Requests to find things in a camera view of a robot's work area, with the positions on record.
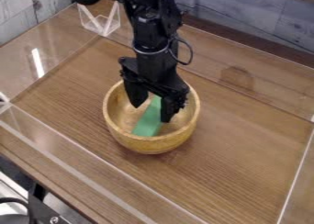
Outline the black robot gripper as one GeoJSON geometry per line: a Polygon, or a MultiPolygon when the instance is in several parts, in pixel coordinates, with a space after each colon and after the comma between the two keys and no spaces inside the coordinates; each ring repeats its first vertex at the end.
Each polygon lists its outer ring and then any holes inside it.
{"type": "Polygon", "coordinates": [[[161,97],[160,121],[168,123],[185,107],[186,83],[176,71],[177,49],[160,53],[137,53],[134,57],[121,57],[121,77],[130,105],[137,108],[148,98],[148,93],[161,97]]]}

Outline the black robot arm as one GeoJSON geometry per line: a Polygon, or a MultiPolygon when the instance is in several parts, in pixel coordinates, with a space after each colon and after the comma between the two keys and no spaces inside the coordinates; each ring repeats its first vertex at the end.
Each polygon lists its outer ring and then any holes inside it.
{"type": "MultiPolygon", "coordinates": [[[[72,0],[89,6],[100,0],[72,0]]],[[[158,120],[169,122],[184,108],[188,86],[176,72],[177,29],[182,13],[174,0],[116,0],[124,7],[132,27],[132,57],[121,57],[120,75],[130,105],[140,106],[149,94],[160,97],[158,120]]]]}

